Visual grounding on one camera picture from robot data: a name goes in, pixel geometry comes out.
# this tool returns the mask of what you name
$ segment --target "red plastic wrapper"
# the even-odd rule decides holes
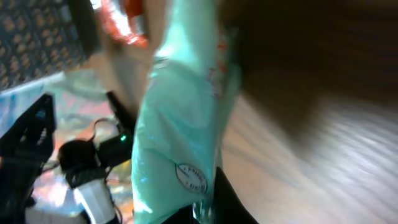
[[[114,40],[147,46],[142,0],[101,0],[99,12],[104,31]]]

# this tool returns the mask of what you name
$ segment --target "teal plastic package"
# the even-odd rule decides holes
[[[215,0],[173,0],[141,104],[132,152],[134,223],[162,223],[211,200],[240,69]]]

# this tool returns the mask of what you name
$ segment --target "plastic bag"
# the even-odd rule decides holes
[[[142,0],[101,0],[99,10],[104,31],[124,44],[146,47]]]
[[[137,120],[134,223],[162,223],[213,195],[220,142],[239,90],[215,0],[173,0]]]

